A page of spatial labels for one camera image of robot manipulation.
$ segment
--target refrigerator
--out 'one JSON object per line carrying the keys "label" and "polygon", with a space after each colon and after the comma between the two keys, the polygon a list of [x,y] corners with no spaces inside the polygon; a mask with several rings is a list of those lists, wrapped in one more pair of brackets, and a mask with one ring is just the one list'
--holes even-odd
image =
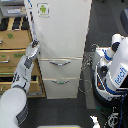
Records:
{"label": "refrigerator", "polygon": [[77,98],[92,0],[24,0],[47,99]]}

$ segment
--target refrigerator door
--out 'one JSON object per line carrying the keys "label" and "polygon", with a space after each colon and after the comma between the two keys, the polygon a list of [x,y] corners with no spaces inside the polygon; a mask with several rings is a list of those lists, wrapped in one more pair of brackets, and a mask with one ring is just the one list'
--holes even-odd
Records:
{"label": "refrigerator door", "polygon": [[37,38],[41,43],[39,59],[82,57],[92,0],[31,0],[30,2],[25,0],[25,6],[31,30],[30,11],[32,11]]}

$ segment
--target sticker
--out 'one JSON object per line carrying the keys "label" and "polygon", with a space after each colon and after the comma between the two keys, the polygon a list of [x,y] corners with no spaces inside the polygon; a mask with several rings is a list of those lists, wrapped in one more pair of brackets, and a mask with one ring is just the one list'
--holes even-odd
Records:
{"label": "sticker", "polygon": [[47,3],[39,3],[37,8],[40,17],[49,17],[49,5]]}
{"label": "sticker", "polygon": [[13,69],[13,68],[9,68],[9,69]]}
{"label": "sticker", "polygon": [[5,58],[6,56],[5,55],[1,55],[2,58]]}
{"label": "sticker", "polygon": [[13,55],[14,55],[14,58],[21,58],[23,55],[25,55],[25,53],[17,53]]}
{"label": "sticker", "polygon": [[20,9],[10,9],[10,10],[7,10],[7,12],[10,14],[20,14]]}
{"label": "sticker", "polygon": [[12,33],[8,33],[7,35],[8,35],[8,38],[9,38],[9,39],[14,38]]}
{"label": "sticker", "polygon": [[6,88],[6,86],[3,86],[3,88]]}

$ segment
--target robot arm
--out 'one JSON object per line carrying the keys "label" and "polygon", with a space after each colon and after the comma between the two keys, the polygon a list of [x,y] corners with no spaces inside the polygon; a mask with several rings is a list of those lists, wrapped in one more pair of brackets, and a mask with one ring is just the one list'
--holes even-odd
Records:
{"label": "robot arm", "polygon": [[37,58],[40,44],[30,43],[26,55],[20,59],[14,73],[11,89],[0,99],[0,128],[19,128],[27,116],[27,97],[29,91],[33,60]]}

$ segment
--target gray floor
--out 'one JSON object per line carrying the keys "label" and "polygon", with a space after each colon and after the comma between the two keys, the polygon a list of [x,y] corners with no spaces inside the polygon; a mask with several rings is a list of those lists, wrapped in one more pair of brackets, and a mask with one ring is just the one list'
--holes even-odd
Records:
{"label": "gray floor", "polygon": [[[93,56],[92,44],[101,47],[111,45],[111,37],[115,33],[127,36],[124,32],[120,13],[128,8],[128,1],[121,0],[93,0],[89,32],[85,47],[85,60],[88,55]],[[46,98],[28,99],[29,114],[21,128],[36,128],[45,125],[79,125],[83,128],[92,128],[93,123],[90,115],[98,117],[101,128],[105,119],[101,115],[101,105],[93,96],[91,88],[91,67],[83,61],[81,72],[80,90],[77,99],[47,100]]]}

